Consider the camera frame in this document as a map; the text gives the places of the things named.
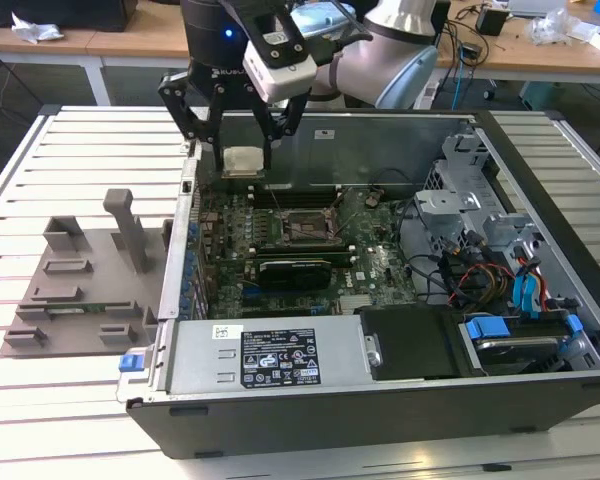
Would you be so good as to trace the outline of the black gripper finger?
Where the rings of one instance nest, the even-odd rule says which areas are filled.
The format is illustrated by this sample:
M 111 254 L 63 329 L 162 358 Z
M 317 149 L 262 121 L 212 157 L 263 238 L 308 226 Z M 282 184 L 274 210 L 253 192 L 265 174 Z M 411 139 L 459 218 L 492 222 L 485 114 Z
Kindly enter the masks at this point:
M 284 136 L 293 136 L 304 114 L 310 91 L 297 95 L 288 100 L 282 113 L 274 117 L 267 104 L 260 98 L 251 83 L 245 83 L 244 89 L 249 99 L 251 111 L 254 114 L 263 135 L 263 167 L 271 168 L 273 142 Z
M 215 170 L 224 169 L 224 157 L 220 141 L 220 127 L 225 110 L 225 86 L 215 83 L 211 89 L 211 100 L 205 120 L 200 119 L 186 99 L 186 92 L 193 87 L 190 71 L 165 75 L 158 87 L 164 105 L 186 139 L 199 140 L 211 146 Z

